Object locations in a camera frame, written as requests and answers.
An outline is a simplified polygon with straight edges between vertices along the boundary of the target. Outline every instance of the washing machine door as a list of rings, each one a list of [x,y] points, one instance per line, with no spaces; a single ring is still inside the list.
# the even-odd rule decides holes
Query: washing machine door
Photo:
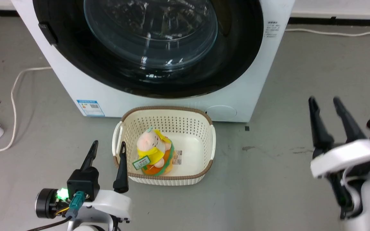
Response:
[[[185,98],[219,90],[252,64],[260,0],[33,0],[41,31],[88,76],[121,91]]]

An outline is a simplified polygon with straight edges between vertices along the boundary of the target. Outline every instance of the energy label sticker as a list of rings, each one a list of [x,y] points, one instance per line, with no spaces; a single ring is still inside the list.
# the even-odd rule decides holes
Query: energy label sticker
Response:
[[[77,100],[79,106],[81,107],[82,111],[86,114],[86,116],[105,116],[104,112],[102,111],[100,105],[97,101],[94,100]]]

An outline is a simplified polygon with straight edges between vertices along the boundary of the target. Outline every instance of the white cable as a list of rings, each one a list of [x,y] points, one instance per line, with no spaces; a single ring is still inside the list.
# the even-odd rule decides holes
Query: white cable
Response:
[[[350,180],[347,180],[346,177],[348,173],[352,170],[353,167],[348,167],[343,171],[342,179],[340,181],[341,185],[343,185],[348,193],[351,195],[352,203],[353,203],[353,210],[346,213],[347,217],[352,216],[355,212],[358,211],[359,207],[361,206],[361,197],[356,189],[348,184]]]
[[[310,29],[304,29],[304,28],[294,28],[294,29],[286,29],[285,32],[291,32],[291,31],[302,31],[302,32],[311,32],[319,35],[339,35],[339,36],[347,36],[347,37],[358,37],[363,35],[370,35],[369,32],[361,33],[361,34],[345,34],[345,33],[336,33],[336,32],[323,32],[323,31],[317,31],[317,30],[310,30]]]
[[[0,152],[3,152],[7,150],[8,148],[11,147],[13,140],[15,139],[15,132],[16,132],[16,107],[15,107],[15,102],[13,100],[13,91],[15,89],[15,85],[18,82],[19,78],[25,73],[25,72],[30,72],[30,71],[41,71],[41,70],[49,70],[52,69],[52,67],[34,67],[34,68],[28,68],[25,70],[22,70],[19,72],[18,76],[15,79],[15,82],[13,83],[12,89],[11,89],[11,101],[12,101],[12,108],[13,108],[13,131],[12,131],[12,138],[9,144],[5,148],[1,148]]]

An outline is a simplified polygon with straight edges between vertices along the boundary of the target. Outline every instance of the washing machine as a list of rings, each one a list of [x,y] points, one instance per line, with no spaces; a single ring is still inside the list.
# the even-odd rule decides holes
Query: washing machine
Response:
[[[84,116],[182,106],[248,122],[294,0],[12,0]]]

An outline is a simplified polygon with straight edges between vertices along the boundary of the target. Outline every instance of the white basket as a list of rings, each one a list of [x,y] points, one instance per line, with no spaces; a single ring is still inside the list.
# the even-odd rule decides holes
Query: white basket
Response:
[[[144,175],[132,162],[138,160],[137,141],[153,127],[172,140],[176,151],[182,151],[182,164],[174,165],[163,176]],[[196,184],[204,178],[215,156],[216,134],[212,120],[204,112],[182,107],[141,107],[126,113],[115,127],[112,154],[119,167],[119,149],[127,147],[128,176],[133,181],[165,186]]]

